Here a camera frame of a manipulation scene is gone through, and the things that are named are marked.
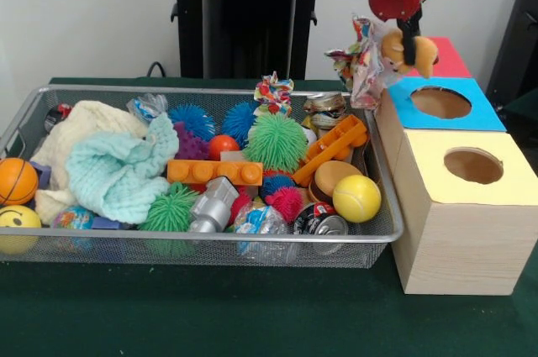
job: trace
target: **box with hole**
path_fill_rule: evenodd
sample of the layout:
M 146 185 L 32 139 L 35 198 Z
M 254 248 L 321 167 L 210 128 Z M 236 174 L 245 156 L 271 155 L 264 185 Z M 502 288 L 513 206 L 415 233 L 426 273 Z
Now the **box with hole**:
M 404 131 L 393 244 L 408 294 L 511 294 L 538 239 L 538 179 L 509 134 Z
M 404 78 L 383 93 L 376 121 L 392 173 L 405 129 L 506 131 L 472 78 Z

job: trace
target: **orange ball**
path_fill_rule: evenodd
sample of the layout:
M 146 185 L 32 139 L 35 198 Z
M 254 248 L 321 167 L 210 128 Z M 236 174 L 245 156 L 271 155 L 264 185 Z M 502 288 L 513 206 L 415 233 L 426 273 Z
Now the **orange ball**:
M 209 142 L 209 159 L 220 161 L 220 153 L 222 151 L 239 151 L 239 145 L 233 137 L 221 134 L 215 136 Z
M 29 202 L 38 185 L 37 172 L 28 161 L 20 158 L 0 161 L 0 203 L 3 206 Z

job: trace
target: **blue spiky ball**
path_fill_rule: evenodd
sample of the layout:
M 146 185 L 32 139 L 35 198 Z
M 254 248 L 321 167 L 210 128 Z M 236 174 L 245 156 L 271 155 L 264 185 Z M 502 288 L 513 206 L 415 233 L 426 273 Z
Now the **blue spiky ball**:
M 265 201 L 267 196 L 274 195 L 282 187 L 295 187 L 295 182 L 285 175 L 266 176 L 260 189 L 261 199 Z
M 168 112 L 172 123 L 183 122 L 185 130 L 202 140 L 210 141 L 215 136 L 215 122 L 205 109 L 190 103 L 180 105 Z
M 222 134 L 233 137 L 241 149 L 246 147 L 249 130 L 256 121 L 254 111 L 258 105 L 257 102 L 240 102 L 224 117 Z
M 306 151 L 301 125 L 276 113 L 256 118 L 243 154 L 248 161 L 263 163 L 264 170 L 294 173 Z

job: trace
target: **table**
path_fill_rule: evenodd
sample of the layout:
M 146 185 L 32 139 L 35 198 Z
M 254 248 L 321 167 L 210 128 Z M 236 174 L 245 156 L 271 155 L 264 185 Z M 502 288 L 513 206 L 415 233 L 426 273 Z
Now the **table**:
M 160 78 L 53 82 L 252 87 Z M 0 314 L 6 356 L 535 357 L 538 250 L 511 297 L 405 296 L 390 247 L 370 270 L 0 263 Z

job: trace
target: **orange lego block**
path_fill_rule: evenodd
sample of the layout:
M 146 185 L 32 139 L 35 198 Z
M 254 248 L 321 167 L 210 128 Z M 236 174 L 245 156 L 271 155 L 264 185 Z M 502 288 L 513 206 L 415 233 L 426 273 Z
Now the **orange lego block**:
M 300 186 L 308 186 L 312 181 L 312 175 L 321 164 L 333 158 L 345 160 L 353 147 L 359 147 L 367 140 L 367 128 L 364 123 L 357 116 L 348 116 L 310 146 L 301 168 L 293 174 L 293 180 Z
M 206 183 L 218 176 L 226 176 L 234 185 L 261 186 L 263 164 L 247 161 L 168 161 L 166 179 L 170 183 Z

